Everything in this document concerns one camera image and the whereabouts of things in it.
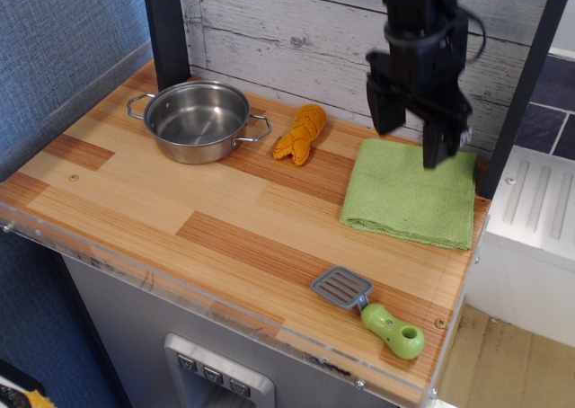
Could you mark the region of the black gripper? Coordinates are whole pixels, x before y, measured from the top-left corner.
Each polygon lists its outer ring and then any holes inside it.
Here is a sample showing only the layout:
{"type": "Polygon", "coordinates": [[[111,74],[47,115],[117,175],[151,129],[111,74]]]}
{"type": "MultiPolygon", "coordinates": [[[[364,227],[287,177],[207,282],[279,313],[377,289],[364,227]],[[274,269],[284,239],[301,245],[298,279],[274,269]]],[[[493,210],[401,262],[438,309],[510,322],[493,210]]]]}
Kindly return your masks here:
{"type": "Polygon", "coordinates": [[[406,121],[424,120],[423,166],[434,169],[472,139],[473,111],[459,89],[466,63],[466,10],[389,10],[389,51],[367,53],[367,102],[374,128],[386,135],[406,121]]]}

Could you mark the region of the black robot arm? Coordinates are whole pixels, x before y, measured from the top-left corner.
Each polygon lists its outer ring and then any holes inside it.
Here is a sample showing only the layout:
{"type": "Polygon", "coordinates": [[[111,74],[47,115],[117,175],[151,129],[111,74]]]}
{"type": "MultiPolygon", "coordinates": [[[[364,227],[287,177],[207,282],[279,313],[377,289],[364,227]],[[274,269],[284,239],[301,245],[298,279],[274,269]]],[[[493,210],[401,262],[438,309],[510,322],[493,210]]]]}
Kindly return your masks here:
{"type": "Polygon", "coordinates": [[[467,55],[469,14],[457,0],[383,0],[387,52],[367,53],[367,101],[385,135],[411,112],[423,122],[423,165],[455,155],[473,109],[459,88],[467,55]]]}

